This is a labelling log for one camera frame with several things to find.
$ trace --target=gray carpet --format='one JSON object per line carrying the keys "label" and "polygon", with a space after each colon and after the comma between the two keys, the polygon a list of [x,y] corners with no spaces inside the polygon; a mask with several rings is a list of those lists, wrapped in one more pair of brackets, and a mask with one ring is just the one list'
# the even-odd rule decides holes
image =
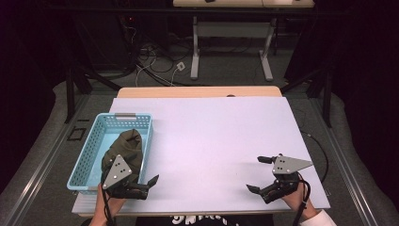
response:
{"label": "gray carpet", "polygon": [[[177,72],[174,81],[212,86],[278,86],[282,87],[282,78],[288,65],[289,58],[295,47],[296,37],[281,38],[279,51],[276,56],[270,55],[269,62],[275,76],[275,81],[264,81],[262,67],[258,57],[258,50],[263,47],[261,40],[253,40],[243,45],[242,40],[208,40],[201,52],[199,79],[192,81],[189,78],[191,56],[182,59],[189,50],[181,46],[174,46],[169,53],[176,62],[165,57],[159,57],[152,66],[160,76],[170,79],[173,71],[167,71],[170,65],[179,61],[184,62],[186,69]],[[149,65],[149,60],[142,60]],[[124,87],[136,86],[136,74],[114,80]],[[160,86],[142,73],[137,83],[139,86]],[[80,225],[84,218],[71,213],[76,196],[66,187],[72,168],[84,144],[88,130],[97,114],[108,112],[116,92],[92,81],[95,90],[91,95],[77,93],[77,113],[70,124],[63,124],[66,118],[65,84],[55,88],[57,96],[56,106],[50,119],[43,128],[32,150],[21,165],[19,171],[0,196],[0,225]],[[348,159],[349,167],[356,175],[359,186],[364,195],[362,197],[370,204],[378,225],[395,225],[399,222],[398,213],[391,201],[375,186],[373,178],[364,165],[359,161],[353,148],[343,105],[333,96],[331,106],[331,122],[333,128],[326,130],[319,120],[320,115],[314,107],[317,100],[309,100],[303,90],[306,85],[300,86],[287,93],[290,105],[295,115],[298,127],[311,134],[326,150],[329,160],[329,171],[324,188],[330,195],[328,199],[331,209],[327,210],[338,225],[376,225],[364,223],[359,206],[354,202],[353,192],[343,178],[343,171],[337,163],[334,146],[328,132],[336,136],[340,148]],[[326,168],[326,160],[319,145],[307,136],[303,136],[310,151],[312,161],[320,176]],[[292,225],[294,213],[275,215],[277,226]],[[120,225],[134,225],[135,218],[119,218]]]}

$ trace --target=white desk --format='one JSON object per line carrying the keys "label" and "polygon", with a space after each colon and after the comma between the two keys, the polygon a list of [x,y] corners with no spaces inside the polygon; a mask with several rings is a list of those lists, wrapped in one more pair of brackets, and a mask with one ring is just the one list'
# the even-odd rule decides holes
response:
{"label": "white desk", "polygon": [[[313,0],[174,0],[174,7],[181,8],[313,8]],[[199,76],[200,49],[198,37],[249,37],[265,38],[264,48],[259,51],[266,81],[273,81],[267,60],[268,49],[274,29],[270,23],[205,23],[193,19],[193,61],[191,79]]]}
{"label": "white desk", "polygon": [[[159,98],[158,95],[165,96],[167,89],[179,90],[180,94],[189,91],[160,89],[153,93],[155,97],[116,98],[110,109],[152,114],[152,147],[144,181],[160,175],[148,199],[129,200],[120,215],[227,215],[289,210],[281,200],[265,204],[246,186],[263,188],[275,179],[273,165],[259,163],[260,155],[282,153],[311,160],[284,97],[210,97],[209,91],[217,88],[193,88],[188,93],[193,95],[202,89],[208,97]],[[234,94],[227,89],[222,88],[219,93]],[[272,95],[276,94],[274,88],[271,90]],[[128,96],[121,93],[119,97]],[[329,208],[314,167],[301,173],[311,184],[313,205]],[[92,215],[95,200],[94,195],[79,194],[72,212]]]}

